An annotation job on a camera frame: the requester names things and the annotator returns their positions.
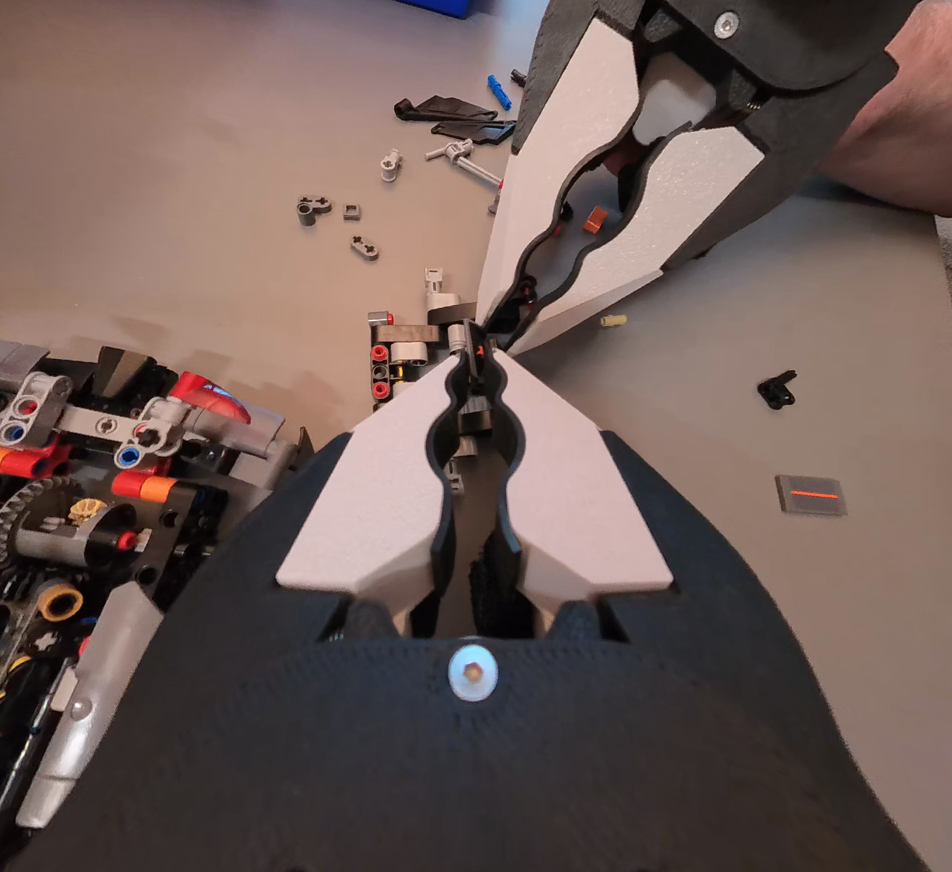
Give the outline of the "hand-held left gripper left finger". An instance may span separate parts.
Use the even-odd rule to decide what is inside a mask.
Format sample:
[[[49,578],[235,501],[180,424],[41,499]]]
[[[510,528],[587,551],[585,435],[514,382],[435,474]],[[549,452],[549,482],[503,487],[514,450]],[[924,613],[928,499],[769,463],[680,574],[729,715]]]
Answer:
[[[276,573],[286,589],[384,604],[402,634],[454,566],[446,465],[459,447],[467,359],[449,357],[352,431]]]

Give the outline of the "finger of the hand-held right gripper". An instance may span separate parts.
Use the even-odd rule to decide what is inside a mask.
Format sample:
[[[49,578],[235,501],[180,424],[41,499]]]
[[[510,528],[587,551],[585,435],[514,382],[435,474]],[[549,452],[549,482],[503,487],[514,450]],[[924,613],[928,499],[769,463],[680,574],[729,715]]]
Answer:
[[[554,226],[572,180],[621,137],[638,104],[631,40],[593,18],[527,140],[508,160],[478,292],[482,326],[511,294],[525,252]]]
[[[577,275],[512,343],[516,356],[598,315],[658,279],[662,266],[766,155],[735,127],[683,130],[649,163],[617,233],[586,249]]]

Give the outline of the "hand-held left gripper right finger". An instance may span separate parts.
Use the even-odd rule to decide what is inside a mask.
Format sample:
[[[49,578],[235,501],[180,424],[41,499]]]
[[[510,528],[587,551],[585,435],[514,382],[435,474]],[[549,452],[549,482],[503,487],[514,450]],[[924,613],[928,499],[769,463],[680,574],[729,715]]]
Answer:
[[[601,429],[505,353],[485,356],[482,383],[505,467],[470,568],[477,633],[530,638],[565,604],[669,589],[672,572]]]

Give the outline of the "black lego panel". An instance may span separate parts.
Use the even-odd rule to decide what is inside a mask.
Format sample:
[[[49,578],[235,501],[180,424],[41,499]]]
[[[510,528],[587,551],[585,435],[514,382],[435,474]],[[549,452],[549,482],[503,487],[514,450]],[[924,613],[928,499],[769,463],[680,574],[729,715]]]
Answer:
[[[513,134],[516,126],[515,121],[500,119],[495,110],[456,97],[433,95],[419,105],[404,98],[394,105],[394,112],[402,121],[433,123],[434,135],[471,140],[475,145],[500,144]]]

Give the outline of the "black grey lego subassembly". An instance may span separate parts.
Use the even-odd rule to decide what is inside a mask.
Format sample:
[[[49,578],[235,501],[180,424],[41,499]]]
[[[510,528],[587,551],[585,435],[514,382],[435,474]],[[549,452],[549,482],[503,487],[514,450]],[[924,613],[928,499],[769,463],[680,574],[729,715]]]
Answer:
[[[474,303],[446,291],[441,268],[427,268],[423,274],[425,322],[399,324],[387,310],[367,316],[370,332],[370,387],[373,410],[382,408],[397,395],[409,390],[434,364],[446,355],[467,356],[471,366],[481,368],[484,345],[468,352],[466,321],[475,315]],[[485,395],[481,377],[470,378],[467,401],[457,414],[459,444],[444,472],[455,495],[465,493],[460,461],[478,455],[480,443],[492,433],[493,410]]]

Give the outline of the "lego car chassis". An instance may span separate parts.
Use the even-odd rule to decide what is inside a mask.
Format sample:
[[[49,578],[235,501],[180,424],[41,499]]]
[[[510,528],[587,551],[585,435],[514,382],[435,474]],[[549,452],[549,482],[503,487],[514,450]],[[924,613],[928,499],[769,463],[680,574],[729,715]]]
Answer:
[[[48,825],[164,614],[314,451],[149,355],[1,343],[2,842]]]

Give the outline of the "person's right forearm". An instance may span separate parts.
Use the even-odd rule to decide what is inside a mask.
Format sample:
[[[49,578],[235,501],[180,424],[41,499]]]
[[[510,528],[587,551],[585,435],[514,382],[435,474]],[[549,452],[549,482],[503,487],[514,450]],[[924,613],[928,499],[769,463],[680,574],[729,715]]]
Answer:
[[[951,0],[923,0],[887,46],[892,80],[819,171],[894,206],[951,215]]]

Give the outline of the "scattered lego pieces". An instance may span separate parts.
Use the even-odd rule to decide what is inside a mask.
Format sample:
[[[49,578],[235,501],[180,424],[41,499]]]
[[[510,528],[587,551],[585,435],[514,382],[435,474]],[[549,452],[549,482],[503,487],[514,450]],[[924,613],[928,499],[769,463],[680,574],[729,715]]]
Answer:
[[[501,86],[500,82],[495,77],[495,75],[490,75],[487,78],[487,86],[490,92],[496,98],[498,104],[503,107],[503,110],[505,112],[508,112],[512,107],[511,99],[505,93],[503,87]],[[441,157],[445,157],[446,161],[448,161],[450,164],[454,165],[455,167],[458,167],[460,170],[464,171],[466,174],[469,174],[470,176],[475,177],[479,179],[480,181],[484,182],[488,186],[495,188],[494,201],[493,201],[493,204],[490,205],[488,209],[489,213],[494,215],[498,210],[504,181],[502,178],[498,176],[494,176],[493,173],[489,172],[487,169],[483,168],[482,166],[476,164],[472,160],[471,158],[472,152],[477,146],[482,146],[482,145],[475,145],[471,140],[460,141],[460,140],[454,140],[450,138],[447,138],[447,139],[449,139],[449,141],[445,146],[439,149],[436,149],[434,151],[427,152],[424,155],[424,160],[427,162],[430,162],[430,161],[440,159]],[[402,154],[401,152],[399,152],[399,150],[393,149],[393,150],[390,150],[390,152],[387,152],[387,154],[385,155],[385,157],[382,159],[380,163],[383,181],[387,183],[392,183],[393,181],[396,180],[396,177],[398,176],[398,172],[402,164],[402,160],[403,160]],[[600,227],[600,223],[605,220],[606,214],[607,212],[604,212],[604,211],[601,211],[601,212],[598,210],[593,211],[592,215],[590,216],[589,222],[585,224],[585,230],[591,233],[597,232],[598,228]]]

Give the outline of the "dark lego tile red stripe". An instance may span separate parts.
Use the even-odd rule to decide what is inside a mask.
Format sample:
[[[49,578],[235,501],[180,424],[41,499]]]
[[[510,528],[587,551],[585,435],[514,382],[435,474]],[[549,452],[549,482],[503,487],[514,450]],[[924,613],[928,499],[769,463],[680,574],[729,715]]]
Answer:
[[[787,514],[842,517],[847,506],[839,480],[828,477],[775,476],[780,510]]]

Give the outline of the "black connector with axle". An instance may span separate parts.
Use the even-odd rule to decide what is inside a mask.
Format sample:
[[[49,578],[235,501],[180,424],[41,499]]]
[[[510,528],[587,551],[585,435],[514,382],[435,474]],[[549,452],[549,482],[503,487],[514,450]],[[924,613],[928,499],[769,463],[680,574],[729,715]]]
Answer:
[[[788,369],[778,375],[764,379],[757,384],[757,392],[774,411],[790,407],[796,402],[796,397],[789,388],[798,374],[795,369]]]

